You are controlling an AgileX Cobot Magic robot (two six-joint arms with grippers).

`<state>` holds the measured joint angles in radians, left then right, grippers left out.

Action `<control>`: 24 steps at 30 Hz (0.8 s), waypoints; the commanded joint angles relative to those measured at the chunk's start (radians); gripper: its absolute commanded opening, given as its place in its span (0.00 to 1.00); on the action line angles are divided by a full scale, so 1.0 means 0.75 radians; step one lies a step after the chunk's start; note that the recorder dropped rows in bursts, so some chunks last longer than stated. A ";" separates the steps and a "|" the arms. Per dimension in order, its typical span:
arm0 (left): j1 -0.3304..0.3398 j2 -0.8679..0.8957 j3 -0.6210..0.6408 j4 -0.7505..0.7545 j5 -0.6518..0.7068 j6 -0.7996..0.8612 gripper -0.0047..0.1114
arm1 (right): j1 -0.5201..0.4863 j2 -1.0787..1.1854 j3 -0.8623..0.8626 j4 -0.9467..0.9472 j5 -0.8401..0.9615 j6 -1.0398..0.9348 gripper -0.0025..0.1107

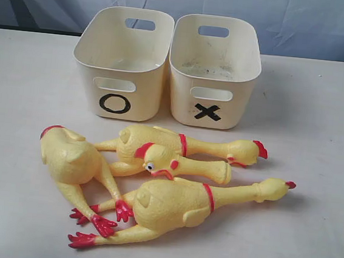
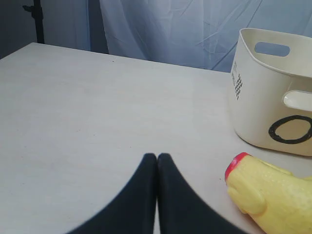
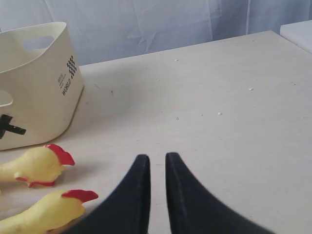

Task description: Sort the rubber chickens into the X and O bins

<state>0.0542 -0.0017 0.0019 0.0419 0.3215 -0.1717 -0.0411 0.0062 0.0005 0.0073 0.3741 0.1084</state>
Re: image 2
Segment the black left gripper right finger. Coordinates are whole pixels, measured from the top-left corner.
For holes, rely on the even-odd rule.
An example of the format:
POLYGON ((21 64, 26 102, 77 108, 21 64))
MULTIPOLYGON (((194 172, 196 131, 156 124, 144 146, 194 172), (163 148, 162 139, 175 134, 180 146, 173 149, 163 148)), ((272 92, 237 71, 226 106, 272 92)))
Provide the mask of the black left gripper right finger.
POLYGON ((206 204, 184 179, 172 157, 161 153, 158 166, 158 218, 162 234, 242 234, 206 204))

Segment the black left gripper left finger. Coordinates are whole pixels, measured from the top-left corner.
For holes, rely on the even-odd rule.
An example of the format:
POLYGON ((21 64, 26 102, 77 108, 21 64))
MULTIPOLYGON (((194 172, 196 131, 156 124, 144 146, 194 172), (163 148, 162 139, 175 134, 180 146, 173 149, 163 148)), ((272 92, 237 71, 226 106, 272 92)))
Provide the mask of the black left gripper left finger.
POLYGON ((143 156, 136 171, 100 212, 71 234, 152 234, 156 213, 156 156, 143 156))

